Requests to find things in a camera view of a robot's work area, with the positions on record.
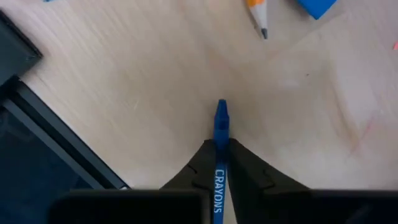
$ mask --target pencil tip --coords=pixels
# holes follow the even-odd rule
[[[268,39],[268,30],[266,28],[261,29],[261,34],[264,37],[264,39]]]

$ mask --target blue eraser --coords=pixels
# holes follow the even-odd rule
[[[336,0],[298,0],[298,2],[311,16],[315,19],[319,19],[329,8],[331,8]]]

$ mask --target wood grain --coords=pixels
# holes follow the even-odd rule
[[[309,187],[398,187],[396,0],[340,0],[320,21],[269,1],[266,42],[241,0],[0,7],[45,55],[24,81],[132,187],[187,163],[219,98],[232,137]]]

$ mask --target blue object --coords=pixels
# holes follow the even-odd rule
[[[331,8],[336,0],[298,0],[298,2],[315,19],[321,18],[324,13]]]
[[[229,143],[229,116],[225,100],[218,101],[213,134],[213,140],[216,144],[213,223],[222,224],[224,217],[227,147]]]

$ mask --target yellow pencil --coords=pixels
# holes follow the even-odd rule
[[[262,36],[268,39],[267,0],[246,0]]]

